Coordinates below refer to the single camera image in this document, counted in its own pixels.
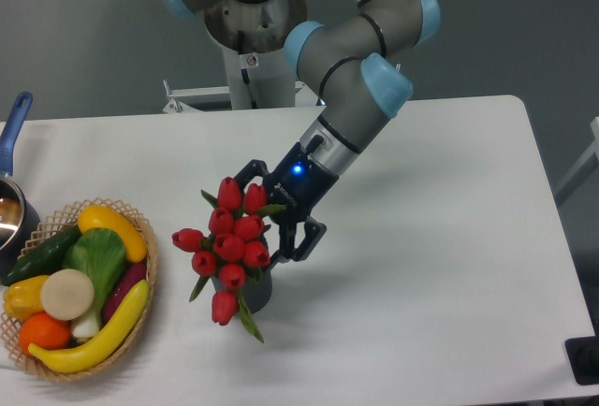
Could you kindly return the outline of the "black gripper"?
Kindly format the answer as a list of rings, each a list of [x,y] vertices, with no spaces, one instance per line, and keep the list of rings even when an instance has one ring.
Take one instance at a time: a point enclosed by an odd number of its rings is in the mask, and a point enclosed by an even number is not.
[[[279,247],[270,257],[269,268],[306,260],[327,232],[325,224],[307,218],[340,178],[313,157],[322,144],[323,141],[310,141],[303,146],[297,142],[271,173],[264,161],[253,159],[234,176],[242,191],[253,179],[263,179],[269,202],[285,205],[283,211],[271,216],[278,227]],[[302,222],[303,239],[297,244],[298,223]]]

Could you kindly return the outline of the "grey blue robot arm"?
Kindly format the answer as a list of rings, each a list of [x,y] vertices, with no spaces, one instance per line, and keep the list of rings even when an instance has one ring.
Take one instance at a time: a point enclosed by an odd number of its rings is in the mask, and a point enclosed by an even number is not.
[[[274,170],[249,163],[239,185],[263,180],[280,244],[273,262],[305,259],[325,233],[312,209],[411,97],[390,61],[433,36],[437,0],[356,0],[334,27],[307,18],[304,0],[164,0],[180,17],[201,13],[220,48],[234,109],[293,105],[304,83],[324,109]]]

